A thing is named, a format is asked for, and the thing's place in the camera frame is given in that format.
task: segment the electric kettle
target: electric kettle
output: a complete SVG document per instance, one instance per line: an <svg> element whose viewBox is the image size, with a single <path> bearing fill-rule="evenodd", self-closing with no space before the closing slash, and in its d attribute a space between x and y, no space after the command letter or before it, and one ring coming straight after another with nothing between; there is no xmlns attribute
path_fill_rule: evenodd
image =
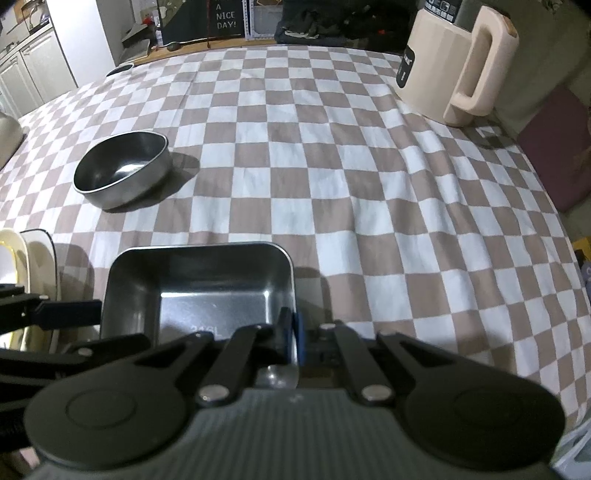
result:
<svg viewBox="0 0 591 480"><path fill-rule="evenodd" d="M462 127L492 112L518 44L511 20L478 0L427 0L394 90L417 113Z"/></svg>
<svg viewBox="0 0 591 480"><path fill-rule="evenodd" d="M0 111L0 168L6 165L22 141L21 124Z"/></svg>

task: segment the cabinet door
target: cabinet door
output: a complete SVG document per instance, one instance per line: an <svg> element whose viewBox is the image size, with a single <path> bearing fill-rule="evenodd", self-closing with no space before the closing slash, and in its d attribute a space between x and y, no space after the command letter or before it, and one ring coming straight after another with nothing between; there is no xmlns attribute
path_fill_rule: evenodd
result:
<svg viewBox="0 0 591 480"><path fill-rule="evenodd" d="M22 48L21 54L43 103L76 88L53 30Z"/></svg>
<svg viewBox="0 0 591 480"><path fill-rule="evenodd" d="M18 114L14 111L14 105L8 101L6 93L2 90L2 84L0 83L0 112L10 115L14 118L18 118Z"/></svg>
<svg viewBox="0 0 591 480"><path fill-rule="evenodd" d="M0 65L0 88L19 118L43 104L20 53Z"/></svg>

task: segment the pink cushion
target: pink cushion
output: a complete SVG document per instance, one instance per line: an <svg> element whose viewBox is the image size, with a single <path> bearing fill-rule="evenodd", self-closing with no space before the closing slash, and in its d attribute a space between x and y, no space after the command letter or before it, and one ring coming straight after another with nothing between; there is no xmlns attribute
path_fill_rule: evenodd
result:
<svg viewBox="0 0 591 480"><path fill-rule="evenodd" d="M591 145L587 108L565 86L556 87L517 137L548 195L565 212L591 192L591 168L575 170L575 155Z"/></svg>

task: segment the wooden shelf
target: wooden shelf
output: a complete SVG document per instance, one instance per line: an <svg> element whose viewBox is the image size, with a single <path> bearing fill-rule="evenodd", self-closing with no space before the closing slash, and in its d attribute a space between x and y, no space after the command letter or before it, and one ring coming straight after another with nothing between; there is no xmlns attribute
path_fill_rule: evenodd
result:
<svg viewBox="0 0 591 480"><path fill-rule="evenodd" d="M212 40L209 42L211 50L217 50L219 48L231 48L231 47L249 47L254 45L274 45L275 40L246 40L244 38L230 38L228 40ZM195 53L198 51L207 50L207 41L201 41L199 43L193 43L191 45L185 45L175 51L168 51L166 47L159 48L158 50L152 50L146 57L140 57L133 62L136 65L143 65L144 63L150 63L156 60L168 59L170 57L176 57L178 55L186 55L189 53Z"/></svg>

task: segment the screw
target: screw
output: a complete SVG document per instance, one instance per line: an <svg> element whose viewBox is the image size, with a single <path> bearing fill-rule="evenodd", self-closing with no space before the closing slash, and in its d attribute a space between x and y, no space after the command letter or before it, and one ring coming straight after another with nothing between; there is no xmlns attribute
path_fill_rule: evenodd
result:
<svg viewBox="0 0 591 480"><path fill-rule="evenodd" d="M199 389L199 397L206 402L223 400L229 394L230 391L223 385L205 385Z"/></svg>
<svg viewBox="0 0 591 480"><path fill-rule="evenodd" d="M77 353L78 355L89 357L92 356L93 351L90 348L84 346L82 348L79 348Z"/></svg>
<svg viewBox="0 0 591 480"><path fill-rule="evenodd" d="M385 401L392 396L392 389L386 385L368 385L361 395L367 401Z"/></svg>

